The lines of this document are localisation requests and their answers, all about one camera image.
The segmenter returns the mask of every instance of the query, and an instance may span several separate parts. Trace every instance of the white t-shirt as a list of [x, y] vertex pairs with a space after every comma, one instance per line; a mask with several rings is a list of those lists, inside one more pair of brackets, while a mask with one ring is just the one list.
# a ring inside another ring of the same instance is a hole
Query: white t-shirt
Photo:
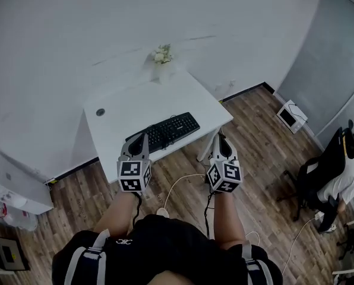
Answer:
[[338, 194], [346, 204], [354, 197], [354, 158], [346, 157], [344, 171], [317, 192], [321, 202], [327, 202], [330, 195], [336, 200]]

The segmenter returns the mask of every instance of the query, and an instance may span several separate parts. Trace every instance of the small white box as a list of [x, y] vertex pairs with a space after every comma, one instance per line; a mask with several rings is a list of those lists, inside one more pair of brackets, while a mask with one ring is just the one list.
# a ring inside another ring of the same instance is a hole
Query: small white box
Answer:
[[305, 125], [308, 118], [297, 107], [297, 105], [289, 100], [286, 102], [280, 111], [277, 113], [277, 117], [295, 134], [303, 125]]

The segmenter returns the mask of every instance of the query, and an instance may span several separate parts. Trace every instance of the flower vase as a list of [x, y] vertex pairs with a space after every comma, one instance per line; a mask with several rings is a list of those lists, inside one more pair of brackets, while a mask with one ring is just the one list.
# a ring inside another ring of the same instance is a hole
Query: flower vase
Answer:
[[155, 64], [153, 81], [156, 81], [160, 84], [167, 84], [173, 74], [174, 67], [171, 62], [166, 62], [164, 64]]

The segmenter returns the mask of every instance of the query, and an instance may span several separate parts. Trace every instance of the white desk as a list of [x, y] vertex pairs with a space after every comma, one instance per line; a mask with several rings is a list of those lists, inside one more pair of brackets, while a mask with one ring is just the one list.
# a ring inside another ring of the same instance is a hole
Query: white desk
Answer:
[[[97, 116], [104, 109], [103, 116]], [[109, 183], [118, 179], [116, 162], [126, 137], [160, 121], [190, 112], [200, 129], [164, 150], [150, 154], [156, 161], [208, 134], [197, 160], [202, 161], [214, 136], [232, 115], [190, 74], [178, 72], [163, 84], [148, 82], [94, 99], [84, 107], [100, 163]]]

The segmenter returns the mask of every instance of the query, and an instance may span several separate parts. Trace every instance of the black cable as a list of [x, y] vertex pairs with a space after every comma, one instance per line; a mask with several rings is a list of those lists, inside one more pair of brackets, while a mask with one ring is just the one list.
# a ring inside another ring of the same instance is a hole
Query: black cable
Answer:
[[132, 193], [139, 199], [139, 203], [137, 204], [137, 208], [136, 208], [137, 212], [136, 212], [134, 219], [132, 220], [132, 228], [135, 228], [135, 222], [136, 222], [137, 217], [140, 214], [140, 206], [143, 201], [141, 200], [140, 195], [138, 195], [136, 192], [132, 192]]
[[297, 105], [296, 105], [295, 103], [289, 103], [288, 106], [289, 106], [290, 112], [291, 112], [293, 115], [296, 115], [296, 116], [300, 117], [303, 121], [305, 121], [306, 123], [308, 123], [308, 121], [306, 121], [301, 115], [297, 115], [297, 114], [294, 114], [294, 113], [292, 112], [292, 109], [290, 108], [290, 106], [296, 106], [296, 107], [297, 107]]
[[215, 192], [213, 191], [212, 193], [210, 193], [210, 195], [207, 197], [207, 206], [205, 208], [205, 212], [204, 212], [204, 215], [205, 215], [205, 224], [206, 224], [206, 235], [207, 235], [207, 239], [210, 240], [210, 232], [208, 231], [208, 221], [207, 221], [207, 209], [208, 209], [208, 206], [210, 205], [210, 201], [211, 201], [211, 198], [213, 196]]

